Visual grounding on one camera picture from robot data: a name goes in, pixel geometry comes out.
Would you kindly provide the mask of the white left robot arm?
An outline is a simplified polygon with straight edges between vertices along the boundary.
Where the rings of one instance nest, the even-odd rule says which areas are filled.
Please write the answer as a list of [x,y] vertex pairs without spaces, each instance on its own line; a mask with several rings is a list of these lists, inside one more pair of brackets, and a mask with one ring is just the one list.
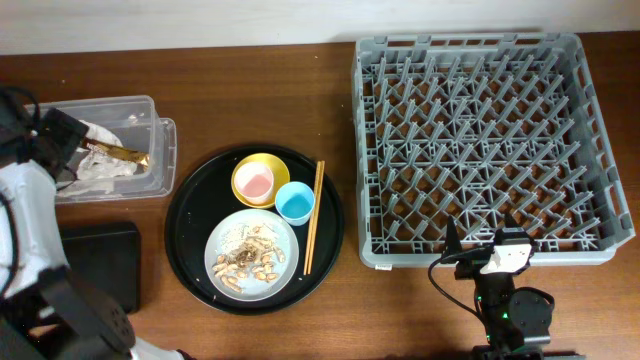
[[135,336],[122,307],[69,266],[56,215],[57,176],[77,148],[120,160],[135,152],[88,137],[32,94],[1,89],[1,356],[4,359],[186,359]]

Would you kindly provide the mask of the light blue cup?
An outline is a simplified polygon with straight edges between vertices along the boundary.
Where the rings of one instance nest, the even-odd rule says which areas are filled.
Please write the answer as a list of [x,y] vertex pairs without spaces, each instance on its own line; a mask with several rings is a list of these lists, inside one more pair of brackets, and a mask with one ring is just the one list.
[[288,182],[276,193],[276,210],[291,226],[306,224],[311,217],[314,205],[314,192],[303,182]]

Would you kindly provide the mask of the pink cup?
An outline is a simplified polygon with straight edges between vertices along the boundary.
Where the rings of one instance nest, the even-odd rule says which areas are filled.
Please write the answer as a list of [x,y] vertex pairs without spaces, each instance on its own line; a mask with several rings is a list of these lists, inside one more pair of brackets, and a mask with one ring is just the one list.
[[262,205],[273,193],[274,175],[264,163],[248,162],[237,169],[233,185],[248,203]]

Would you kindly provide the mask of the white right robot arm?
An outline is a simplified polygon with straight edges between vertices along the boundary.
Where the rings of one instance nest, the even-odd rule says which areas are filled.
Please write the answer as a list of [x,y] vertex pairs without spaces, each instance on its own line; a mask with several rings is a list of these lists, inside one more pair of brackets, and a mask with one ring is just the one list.
[[571,352],[546,353],[551,342],[549,327],[555,299],[532,287],[517,288],[514,277],[524,272],[534,254],[535,241],[510,214],[490,244],[465,250],[455,219],[449,217],[445,250],[439,264],[454,264],[457,280],[475,284],[474,306],[456,305],[474,315],[483,325],[488,344],[471,350],[473,359],[579,359]]

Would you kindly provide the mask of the wooden chopstick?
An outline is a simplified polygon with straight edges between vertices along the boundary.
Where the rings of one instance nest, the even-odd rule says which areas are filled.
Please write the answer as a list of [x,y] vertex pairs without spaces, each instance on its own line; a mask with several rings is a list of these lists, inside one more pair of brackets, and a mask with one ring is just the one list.
[[307,232],[307,242],[306,242],[306,249],[305,249],[305,260],[304,260],[304,266],[303,266],[303,276],[306,276],[308,274],[308,266],[309,266],[309,258],[311,255],[311,243],[312,243],[312,235],[313,235],[313,227],[314,227],[314,221],[315,221],[315,217],[316,217],[316,207],[317,207],[317,196],[318,196],[318,187],[320,185],[321,182],[321,171],[322,170],[322,161],[318,161],[316,164],[316,171],[315,171],[315,176],[314,176],[314,185],[313,185],[313,205],[312,205],[312,210],[311,210],[311,217],[309,219],[309,226],[308,226],[308,232]]
[[318,227],[318,220],[319,220],[319,211],[320,211],[320,207],[321,207],[321,196],[322,196],[322,189],[323,189],[323,178],[324,178],[324,169],[325,169],[325,162],[323,160],[322,161],[322,172],[321,172],[321,182],[320,185],[318,187],[318,196],[317,196],[317,207],[316,207],[316,217],[315,217],[315,221],[314,221],[314,227],[313,227],[313,235],[312,235],[312,245],[311,245],[311,255],[309,258],[309,266],[308,266],[308,274],[311,274],[311,268],[312,268],[312,264],[313,264],[313,256],[314,256],[314,249],[315,249],[315,242],[316,242],[316,233],[317,233],[317,227]]

